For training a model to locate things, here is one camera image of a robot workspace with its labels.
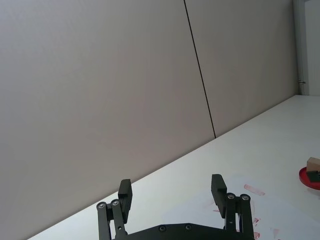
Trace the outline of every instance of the gray wall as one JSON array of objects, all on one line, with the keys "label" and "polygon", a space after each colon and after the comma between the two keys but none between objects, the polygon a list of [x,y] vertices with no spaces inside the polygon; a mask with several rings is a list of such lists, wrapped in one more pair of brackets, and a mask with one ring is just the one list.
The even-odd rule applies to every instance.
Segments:
[{"label": "gray wall", "polygon": [[320,96],[320,1],[304,4],[309,95]]},{"label": "gray wall", "polygon": [[[187,1],[218,135],[296,92],[289,0]],[[0,233],[212,140],[182,0],[0,0]]]},{"label": "gray wall", "polygon": [[297,93],[292,0],[187,0],[217,136]]},{"label": "gray wall", "polygon": [[1,239],[214,138],[183,2],[2,0],[0,18]]}]

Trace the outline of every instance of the black line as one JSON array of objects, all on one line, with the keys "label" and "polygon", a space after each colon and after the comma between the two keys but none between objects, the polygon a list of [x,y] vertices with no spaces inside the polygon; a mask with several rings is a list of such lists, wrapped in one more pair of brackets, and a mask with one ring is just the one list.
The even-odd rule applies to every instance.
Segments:
[{"label": "black line", "polygon": [[192,28],[191,28],[191,24],[190,24],[190,18],[189,18],[189,13],[188,13],[188,10],[187,10],[186,0],[183,0],[183,2],[184,2],[185,12],[186,12],[186,17],[188,18],[188,23],[189,23],[190,33],[191,33],[193,47],[194,47],[194,51],[195,51],[196,61],[198,62],[198,67],[199,67],[199,71],[200,71],[200,76],[201,76],[202,86],[203,86],[203,90],[204,90],[206,105],[208,107],[208,111],[209,111],[209,115],[210,115],[210,120],[211,120],[211,125],[212,125],[212,129],[213,129],[214,138],[216,139],[217,138],[216,137],[216,131],[215,131],[214,122],[213,122],[212,116],[211,116],[211,111],[210,111],[210,106],[209,106],[209,102],[208,102],[208,97],[207,97],[207,91],[206,91],[206,87],[205,87],[205,83],[204,83],[204,78],[202,77],[202,71],[201,71],[200,62],[199,62],[199,58],[198,58],[198,53],[197,53],[197,49],[196,49],[194,34],[192,32]]}]

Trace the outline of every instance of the white table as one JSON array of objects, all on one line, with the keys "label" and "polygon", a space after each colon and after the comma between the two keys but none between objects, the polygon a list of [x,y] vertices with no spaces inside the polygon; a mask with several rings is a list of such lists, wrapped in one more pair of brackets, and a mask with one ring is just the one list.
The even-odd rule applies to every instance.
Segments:
[{"label": "white table", "polygon": [[[163,224],[162,215],[199,191],[211,175],[247,175],[320,222],[320,191],[308,190],[298,172],[320,157],[320,97],[294,96],[132,184],[127,232]],[[114,193],[103,201],[116,199]],[[96,204],[30,240],[98,240]]]}]

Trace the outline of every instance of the wooden block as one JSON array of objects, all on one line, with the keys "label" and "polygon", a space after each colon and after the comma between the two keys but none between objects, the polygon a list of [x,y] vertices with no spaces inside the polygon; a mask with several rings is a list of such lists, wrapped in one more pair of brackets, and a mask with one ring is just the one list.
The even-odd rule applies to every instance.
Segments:
[{"label": "wooden block", "polygon": [[315,157],[310,157],[306,162],[306,171],[318,171],[320,172],[320,159]]}]

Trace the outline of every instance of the red plate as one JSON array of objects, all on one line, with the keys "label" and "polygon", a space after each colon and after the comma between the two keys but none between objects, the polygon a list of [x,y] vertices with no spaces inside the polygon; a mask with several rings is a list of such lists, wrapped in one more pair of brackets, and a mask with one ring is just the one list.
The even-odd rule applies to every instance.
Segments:
[{"label": "red plate", "polygon": [[320,190],[320,182],[310,182],[307,175],[307,167],[301,168],[299,171],[300,181],[309,188]]}]

